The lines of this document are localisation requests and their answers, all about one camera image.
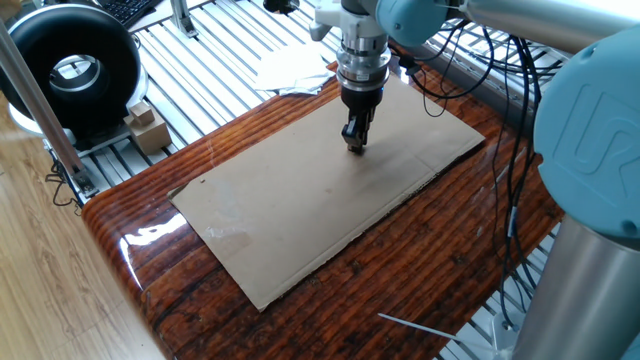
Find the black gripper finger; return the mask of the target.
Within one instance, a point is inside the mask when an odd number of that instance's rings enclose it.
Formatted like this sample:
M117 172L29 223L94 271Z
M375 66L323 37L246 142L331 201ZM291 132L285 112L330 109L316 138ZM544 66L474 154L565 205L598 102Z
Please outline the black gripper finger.
M341 131L341 135L347 145L359 145L361 143L359 120L357 115L349 116L347 123Z
M349 150L356 154L362 154L364 146L368 141L368 132L374 115L372 113L359 113L356 114L359 120L359 132L361 137L361 143L359 145L349 145Z

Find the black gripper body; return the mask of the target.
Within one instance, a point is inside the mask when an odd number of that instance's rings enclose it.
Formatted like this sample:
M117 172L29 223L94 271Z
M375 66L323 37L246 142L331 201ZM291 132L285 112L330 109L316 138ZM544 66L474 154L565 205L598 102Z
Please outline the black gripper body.
M375 109L382 101L383 89L370 91L356 91L346 87L341 88L341 100L349 110L349 114L359 114Z

